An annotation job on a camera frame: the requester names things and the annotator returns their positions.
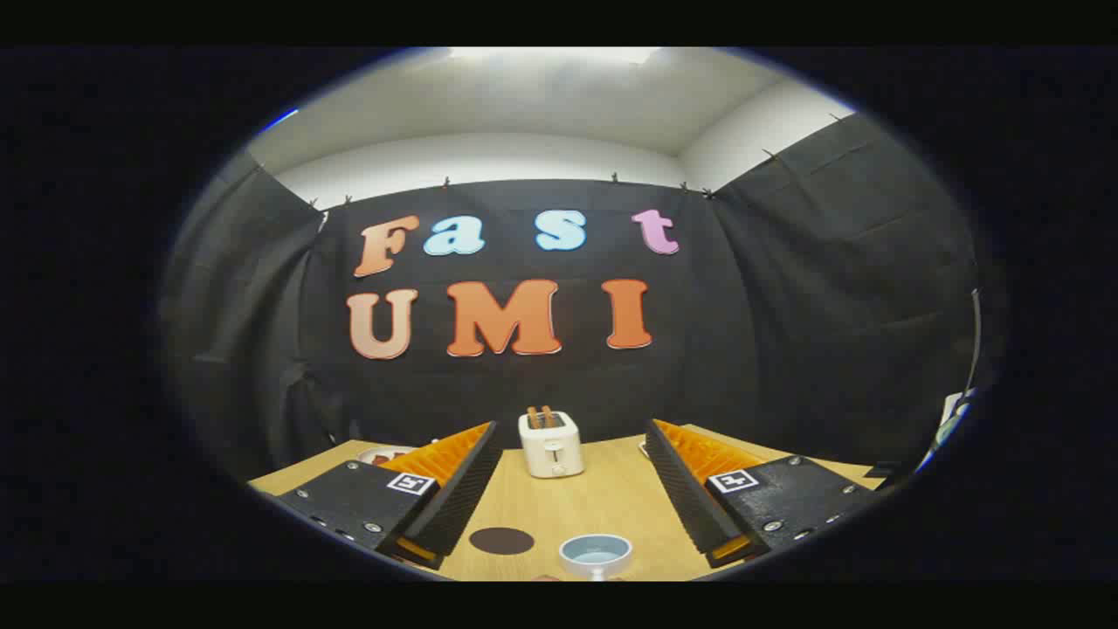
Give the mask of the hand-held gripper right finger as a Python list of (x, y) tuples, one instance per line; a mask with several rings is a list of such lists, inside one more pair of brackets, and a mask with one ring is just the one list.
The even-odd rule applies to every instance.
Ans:
[(647, 425), (645, 449), (688, 537), (714, 569), (805, 544), (877, 501), (875, 490), (803, 455), (762, 461), (660, 419)]

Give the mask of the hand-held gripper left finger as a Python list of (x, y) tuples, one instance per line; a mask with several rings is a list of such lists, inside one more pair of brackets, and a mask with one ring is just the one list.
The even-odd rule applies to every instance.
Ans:
[(386, 463), (347, 460), (277, 501), (356, 547), (437, 569), (498, 467), (495, 433), (486, 422)]

